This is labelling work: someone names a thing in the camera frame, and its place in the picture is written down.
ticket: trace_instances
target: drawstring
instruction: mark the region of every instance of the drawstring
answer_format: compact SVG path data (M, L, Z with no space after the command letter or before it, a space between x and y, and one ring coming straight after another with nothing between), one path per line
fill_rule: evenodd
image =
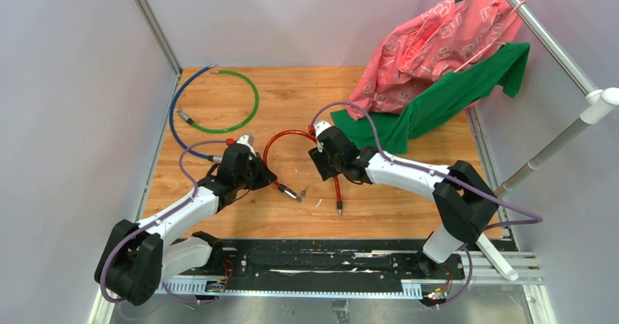
M507 14L507 18L505 19L505 21L507 22L510 19L510 17L514 14L516 9L520 8L520 6L522 6L525 3L526 1L521 1L520 3L518 3L518 5L516 5L514 9L512 9L512 11L509 14ZM499 40L499 38L501 37L501 34L499 34L499 36L495 39L495 42ZM483 53L485 53L488 49L490 49L490 47L492 47L495 42L492 42L486 45L482 50L480 50L477 54L473 55L468 61L466 61L466 63L463 63L460 67L458 67L454 72L460 72L462 68L464 68L466 65L469 65L469 63L471 63L471 61L473 61L475 58L479 57L480 55L483 55Z

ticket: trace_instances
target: blue hose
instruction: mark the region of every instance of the blue hose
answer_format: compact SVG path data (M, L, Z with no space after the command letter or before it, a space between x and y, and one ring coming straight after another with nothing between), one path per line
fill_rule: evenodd
M176 133L176 129L174 129L174 108L176 107L176 102L178 100L178 97L180 97L180 94L185 90L185 88L187 88L187 86L191 82L193 82L193 80L198 78L198 76L200 76L201 74L205 73L206 71L212 69L213 67L215 67L214 64L213 65L209 65L209 66L203 68L202 70L196 72L195 75L189 77L189 80L185 81L185 83L183 83L180 86L178 92L176 93L176 95L172 99L172 104L170 104L170 113L168 114L168 118L169 118L169 122L170 122L170 131L172 131L172 136L174 136L174 139L176 139L176 142L178 143L178 145L180 145L183 149L187 149L187 145L185 143L183 143L182 140L180 140L178 134ZM212 155L201 154L201 153L198 153L198 152L193 151L193 150L189 150L189 153L191 155L198 156L199 158L206 158L207 160L212 160Z

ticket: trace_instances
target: robotic arm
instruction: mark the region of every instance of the robotic arm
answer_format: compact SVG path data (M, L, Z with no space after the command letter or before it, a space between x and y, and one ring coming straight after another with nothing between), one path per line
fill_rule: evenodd
M153 221L158 223L138 234L115 256L105 275L106 286L134 306L146 302L160 282L191 268L215 271L223 257L223 243L204 232L172 244L189 228L237 199L239 190L257 190L273 183L270 172L252 147L253 137L242 136L228 143L223 156L207 175L198 181L197 194L182 209L161 220L170 210L191 198L193 191L149 218L136 223L121 220L112 229L95 272L100 282L103 265L112 249L127 235Z
M316 123L314 129L318 145L309 151L309 156L323 180L342 174L357 184L391 185L437 204L442 224L426 240L415 265L426 270L426 274L463 244L474 244L498 208L495 203L435 175L442 172L493 195L470 163L458 161L452 166L437 166L398 158L400 162L426 167L430 172L426 173L391 163L375 147L358 149L341 129L324 120Z

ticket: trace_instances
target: gray floor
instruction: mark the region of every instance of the gray floor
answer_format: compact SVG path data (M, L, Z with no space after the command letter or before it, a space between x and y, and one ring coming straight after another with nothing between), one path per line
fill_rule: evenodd
M160 304L146 318L135 320ZM414 300L222 297L213 304L191 309L157 295L140 307L122 305L123 314L132 320L122 320L117 308L111 323L532 323L519 285L473 285L439 312L420 311L420 307Z

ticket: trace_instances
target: green garment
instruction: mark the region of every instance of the green garment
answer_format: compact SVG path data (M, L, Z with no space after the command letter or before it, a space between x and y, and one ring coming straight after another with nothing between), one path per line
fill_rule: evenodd
M529 43L507 43L473 67L449 72L413 99L400 115L373 112L380 144L393 154L407 151L408 139L418 138L456 116L473 101L489 96L495 85L513 98L518 94ZM366 118L353 120L346 110L331 113L335 125L358 147L376 146Z

